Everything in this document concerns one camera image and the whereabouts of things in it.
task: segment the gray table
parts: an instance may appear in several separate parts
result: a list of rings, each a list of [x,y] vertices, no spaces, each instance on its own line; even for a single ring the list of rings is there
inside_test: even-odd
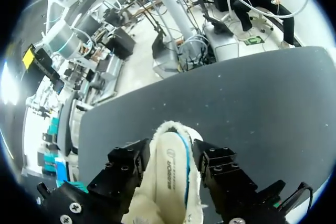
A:
[[[264,189],[282,179],[288,197],[301,181],[319,188],[336,157],[336,70],[319,47],[270,51],[169,77],[87,112],[81,121],[80,179],[89,183],[116,146],[180,121],[229,146]],[[207,189],[205,223],[219,221]]]

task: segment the black pants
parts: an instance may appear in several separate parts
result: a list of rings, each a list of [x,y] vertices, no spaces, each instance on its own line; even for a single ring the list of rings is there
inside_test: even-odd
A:
[[[253,7],[262,7],[275,15],[289,15],[290,11],[288,11],[283,5],[279,6],[279,13],[278,12],[278,5],[274,5],[271,3],[271,0],[250,0]],[[243,27],[243,31],[248,31],[252,28],[251,20],[248,16],[248,12],[251,10],[249,7],[244,5],[238,0],[235,0],[233,3],[233,10],[235,11],[237,17],[241,22],[241,26]],[[283,40],[291,45],[294,44],[294,18],[284,18],[282,19],[283,25]]]

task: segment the yellow label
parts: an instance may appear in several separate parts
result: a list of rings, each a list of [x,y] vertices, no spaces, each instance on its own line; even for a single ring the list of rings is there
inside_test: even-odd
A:
[[[30,64],[32,64],[34,60],[34,54],[33,52],[31,51],[31,48],[29,48],[26,52],[26,54],[24,55],[22,61],[23,61],[23,64],[25,65],[26,69],[29,68]]]

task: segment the white sneaker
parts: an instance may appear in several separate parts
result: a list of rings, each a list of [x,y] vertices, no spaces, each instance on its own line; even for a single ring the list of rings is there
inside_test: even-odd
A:
[[[256,29],[254,27],[252,27],[248,31],[244,31],[243,33],[237,35],[237,39],[240,41],[244,41],[254,37],[256,37]]]
[[[203,224],[201,176],[192,153],[195,138],[201,138],[195,130],[173,121],[157,129],[141,186],[122,223]]]
[[[288,44],[284,40],[280,43],[280,46],[279,46],[280,49],[287,49],[287,48],[294,48],[294,47],[295,46]]]

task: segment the stool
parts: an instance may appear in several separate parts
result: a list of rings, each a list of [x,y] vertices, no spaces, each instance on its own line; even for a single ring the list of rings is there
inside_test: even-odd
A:
[[[256,7],[258,10],[264,12],[264,13],[268,13],[269,10],[262,8],[262,7]],[[254,20],[256,25],[258,26],[258,28],[260,29],[260,31],[262,33],[265,33],[266,30],[264,29],[265,26],[268,26],[270,28],[271,31],[274,30],[273,28],[273,23],[270,24],[267,22],[267,19],[263,16],[263,14],[258,13],[258,17],[255,16],[250,16],[250,20]]]

